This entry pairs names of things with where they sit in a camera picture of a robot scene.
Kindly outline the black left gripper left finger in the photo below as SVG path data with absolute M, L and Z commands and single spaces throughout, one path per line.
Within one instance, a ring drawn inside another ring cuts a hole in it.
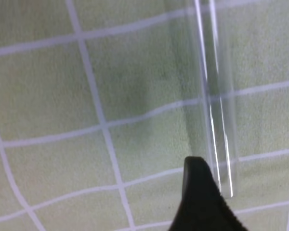
M 184 160 L 182 199 L 170 231 L 246 231 L 221 195 L 202 157 Z

